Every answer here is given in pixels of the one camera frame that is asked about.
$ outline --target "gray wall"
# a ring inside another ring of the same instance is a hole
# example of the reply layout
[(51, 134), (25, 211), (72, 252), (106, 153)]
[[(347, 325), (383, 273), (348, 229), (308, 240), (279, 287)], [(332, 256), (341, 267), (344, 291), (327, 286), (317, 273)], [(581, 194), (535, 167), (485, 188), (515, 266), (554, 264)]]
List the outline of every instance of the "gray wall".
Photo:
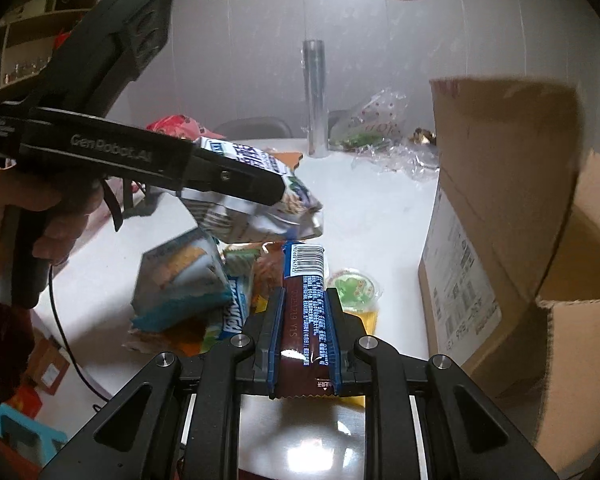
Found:
[(585, 0), (174, 0), (172, 20), (112, 117), (274, 115), (302, 136), (300, 46), (320, 38), (330, 109), (391, 86), (411, 98), (410, 125), (433, 128), (432, 77), (556, 78), (580, 89), (600, 151), (600, 20)]

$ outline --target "white table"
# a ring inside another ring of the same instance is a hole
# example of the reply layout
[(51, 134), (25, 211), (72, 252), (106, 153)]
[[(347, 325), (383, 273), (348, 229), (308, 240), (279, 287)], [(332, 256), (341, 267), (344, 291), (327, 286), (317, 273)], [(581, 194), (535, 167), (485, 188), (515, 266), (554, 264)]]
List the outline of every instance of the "white table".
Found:
[[(306, 153), (304, 139), (245, 142)], [(436, 182), (383, 173), (343, 153), (305, 156), (298, 177), (324, 204), (324, 235), (316, 239), (331, 271), (353, 267), (380, 283), (376, 335), (400, 353), (426, 359), (427, 337), (417, 268), (429, 226)], [(350, 202), (347, 197), (356, 197)], [(151, 217), (109, 223), (71, 257), (54, 292), (62, 326), (82, 367), (115, 394), (149, 356), (121, 347), (133, 316), (130, 300), (143, 252), (191, 229), (180, 202), (163, 196)], [(58, 336), (45, 292), (36, 308)], [(361, 479), (364, 413), (333, 399), (243, 397), (240, 468), (280, 480)]]

